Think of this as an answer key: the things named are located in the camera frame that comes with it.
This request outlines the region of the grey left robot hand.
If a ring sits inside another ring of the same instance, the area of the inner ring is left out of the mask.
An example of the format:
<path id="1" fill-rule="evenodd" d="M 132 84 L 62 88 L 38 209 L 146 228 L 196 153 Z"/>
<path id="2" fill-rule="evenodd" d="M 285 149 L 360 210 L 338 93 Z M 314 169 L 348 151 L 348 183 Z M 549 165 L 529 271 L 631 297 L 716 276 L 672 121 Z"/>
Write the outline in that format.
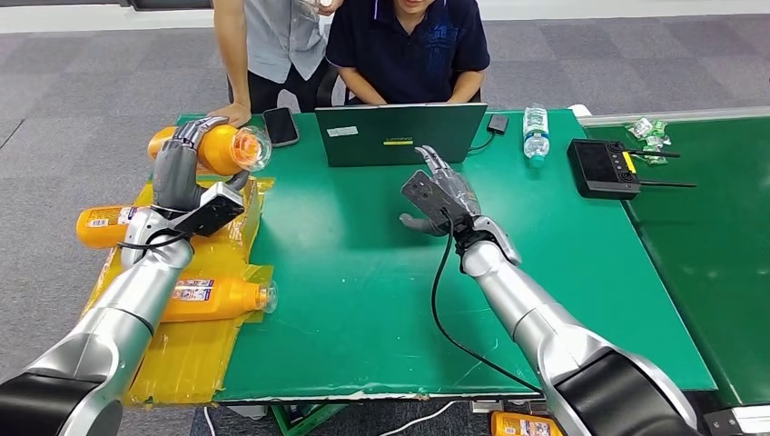
<path id="1" fill-rule="evenodd" d="M 200 167 L 223 177 L 230 190 L 240 191 L 252 165 L 236 153 L 236 144 L 246 136 L 223 116 L 204 116 L 163 128 L 147 145 L 154 160 L 153 204 L 181 212 L 199 207 L 205 192 L 197 183 Z"/>

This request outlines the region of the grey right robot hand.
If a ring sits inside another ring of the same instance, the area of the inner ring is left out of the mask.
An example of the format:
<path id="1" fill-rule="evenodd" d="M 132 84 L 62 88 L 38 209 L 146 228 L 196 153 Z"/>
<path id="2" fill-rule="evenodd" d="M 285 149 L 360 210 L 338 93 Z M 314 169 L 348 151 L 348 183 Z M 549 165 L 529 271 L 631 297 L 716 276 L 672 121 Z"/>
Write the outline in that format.
<path id="1" fill-rule="evenodd" d="M 477 196 L 460 173 L 428 145 L 418 146 L 415 151 L 424 159 L 429 173 L 417 170 L 401 187 L 401 194 L 423 213 L 422 218 L 402 213 L 399 219 L 405 227 L 443 236 L 453 234 L 452 223 L 462 229 L 481 215 Z"/>

